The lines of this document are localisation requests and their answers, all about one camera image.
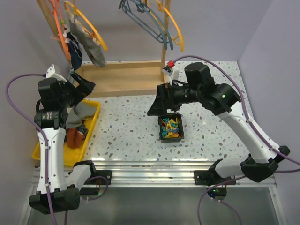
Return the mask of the grey underwear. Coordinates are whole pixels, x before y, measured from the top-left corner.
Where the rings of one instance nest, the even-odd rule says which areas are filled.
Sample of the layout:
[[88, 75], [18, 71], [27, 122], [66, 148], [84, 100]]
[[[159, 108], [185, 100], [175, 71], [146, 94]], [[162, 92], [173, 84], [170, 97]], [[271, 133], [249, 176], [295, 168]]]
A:
[[93, 117], [96, 112], [95, 106], [87, 105], [80, 102], [77, 106], [72, 107], [68, 111], [66, 129], [76, 128], [83, 124], [83, 121], [88, 117]]
[[79, 21], [75, 18], [74, 14], [65, 11], [67, 18], [69, 20], [70, 31], [73, 36], [77, 38], [80, 44], [82, 44], [84, 50], [86, 51], [90, 61], [94, 66], [99, 68], [105, 67], [105, 57], [102, 53], [100, 44], [96, 43], [96, 39], [92, 38], [85, 30]]

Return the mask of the navy striped underwear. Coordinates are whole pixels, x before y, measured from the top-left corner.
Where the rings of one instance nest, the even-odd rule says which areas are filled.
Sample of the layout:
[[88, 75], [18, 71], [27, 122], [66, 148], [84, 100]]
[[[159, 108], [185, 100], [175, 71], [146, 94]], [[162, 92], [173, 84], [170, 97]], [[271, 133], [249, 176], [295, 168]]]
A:
[[87, 129], [87, 127], [85, 126], [85, 124], [81, 124], [80, 126], [78, 126], [76, 128], [76, 130], [83, 136], [87, 136], [89, 130]]

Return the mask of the yellow plastic hanger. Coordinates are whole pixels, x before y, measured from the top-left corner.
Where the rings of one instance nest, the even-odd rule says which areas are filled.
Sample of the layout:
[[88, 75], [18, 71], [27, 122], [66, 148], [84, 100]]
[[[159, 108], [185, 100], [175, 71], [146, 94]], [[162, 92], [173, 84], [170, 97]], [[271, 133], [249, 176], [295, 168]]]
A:
[[185, 50], [184, 38], [180, 27], [175, 20], [174, 16], [170, 11], [171, 1], [170, 0], [155, 0], [157, 5], [157, 11], [155, 13], [162, 19], [165, 23], [173, 41], [173, 46], [178, 46], [181, 52]]

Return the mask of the teal hanger with grey underwear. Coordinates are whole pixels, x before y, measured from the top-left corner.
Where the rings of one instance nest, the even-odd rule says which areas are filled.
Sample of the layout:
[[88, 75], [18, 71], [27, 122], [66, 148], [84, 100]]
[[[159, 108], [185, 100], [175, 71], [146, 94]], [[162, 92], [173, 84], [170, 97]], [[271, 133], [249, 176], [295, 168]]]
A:
[[[142, 20], [132, 9], [131, 3], [135, 5], [136, 11], [140, 14], [146, 14], [152, 22], [155, 24], [158, 31], [154, 30], [148, 23]], [[155, 40], [163, 44], [165, 50], [170, 48], [174, 49], [171, 35], [166, 27], [166, 24], [162, 19], [150, 8], [148, 0], [121, 0], [118, 6], [119, 10], [122, 10], [129, 18], [131, 18], [136, 24], [143, 28], [148, 34], [150, 34]]]

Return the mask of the blue-grey hanger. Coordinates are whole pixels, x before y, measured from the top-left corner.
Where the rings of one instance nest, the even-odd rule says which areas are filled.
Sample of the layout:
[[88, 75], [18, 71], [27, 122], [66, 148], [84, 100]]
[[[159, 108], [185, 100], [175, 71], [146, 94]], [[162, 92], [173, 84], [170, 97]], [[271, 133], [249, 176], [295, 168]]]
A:
[[147, 0], [138, 0], [136, 5], [137, 11], [140, 13], [146, 13], [157, 26], [159, 33], [154, 31], [147, 23], [139, 18], [137, 24], [147, 33], [149, 33], [153, 38], [155, 38], [159, 43], [162, 43], [165, 50], [168, 49], [167, 45], [169, 45], [170, 49], [173, 50], [173, 41], [165, 23], [157, 15], [157, 13], [155, 13], [154, 10], [150, 8], [148, 3], [149, 2]]

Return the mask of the rust orange underwear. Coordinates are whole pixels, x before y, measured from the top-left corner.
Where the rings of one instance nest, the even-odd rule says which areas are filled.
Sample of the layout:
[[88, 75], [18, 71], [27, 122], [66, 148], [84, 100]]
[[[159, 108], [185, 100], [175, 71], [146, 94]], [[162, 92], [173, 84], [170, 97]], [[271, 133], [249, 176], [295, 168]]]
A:
[[85, 140], [85, 136], [81, 135], [75, 127], [67, 130], [67, 146], [71, 149], [80, 148]]

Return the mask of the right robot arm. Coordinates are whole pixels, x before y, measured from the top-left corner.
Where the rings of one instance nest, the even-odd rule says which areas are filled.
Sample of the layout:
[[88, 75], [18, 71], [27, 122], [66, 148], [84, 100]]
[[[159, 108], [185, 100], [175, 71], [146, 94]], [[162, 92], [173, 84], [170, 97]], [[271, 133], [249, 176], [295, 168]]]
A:
[[196, 62], [185, 66], [187, 83], [172, 80], [157, 86], [156, 98], [148, 116], [166, 116], [168, 110], [177, 112], [182, 104], [200, 103], [225, 122], [249, 151], [241, 161], [219, 159], [207, 171], [195, 172], [200, 185], [216, 185], [232, 176], [245, 176], [261, 182], [272, 176], [290, 149], [278, 145], [258, 126], [245, 109], [244, 98], [226, 84], [216, 84], [207, 65]]

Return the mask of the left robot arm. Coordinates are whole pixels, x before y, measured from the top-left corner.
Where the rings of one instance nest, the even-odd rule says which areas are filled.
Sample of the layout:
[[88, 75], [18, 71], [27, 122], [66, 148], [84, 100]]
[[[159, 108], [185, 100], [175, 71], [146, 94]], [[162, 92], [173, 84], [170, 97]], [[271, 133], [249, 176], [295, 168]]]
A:
[[37, 192], [29, 197], [29, 205], [44, 215], [78, 209], [81, 188], [85, 183], [94, 183], [98, 177], [91, 160], [75, 163], [68, 178], [64, 174], [67, 108], [78, 105], [95, 87], [76, 72], [71, 77], [78, 82], [77, 87], [53, 75], [38, 83], [40, 99], [34, 123], [40, 145], [40, 176]]

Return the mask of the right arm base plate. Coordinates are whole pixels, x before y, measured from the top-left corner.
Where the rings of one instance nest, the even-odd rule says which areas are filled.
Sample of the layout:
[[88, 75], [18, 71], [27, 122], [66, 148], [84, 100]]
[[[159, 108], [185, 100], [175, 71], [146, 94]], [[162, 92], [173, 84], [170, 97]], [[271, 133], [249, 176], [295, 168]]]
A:
[[196, 185], [212, 186], [227, 181], [226, 185], [235, 185], [234, 178], [220, 177], [216, 172], [209, 170], [196, 170], [194, 171], [194, 180]]

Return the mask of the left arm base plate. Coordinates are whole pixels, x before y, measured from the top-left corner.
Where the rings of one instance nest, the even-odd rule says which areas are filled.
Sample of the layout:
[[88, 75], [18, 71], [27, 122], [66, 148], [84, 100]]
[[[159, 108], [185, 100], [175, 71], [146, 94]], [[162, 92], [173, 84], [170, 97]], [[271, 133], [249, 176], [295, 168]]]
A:
[[111, 184], [111, 170], [96, 170], [95, 175], [88, 178], [80, 190], [81, 196], [98, 197], [104, 194]]

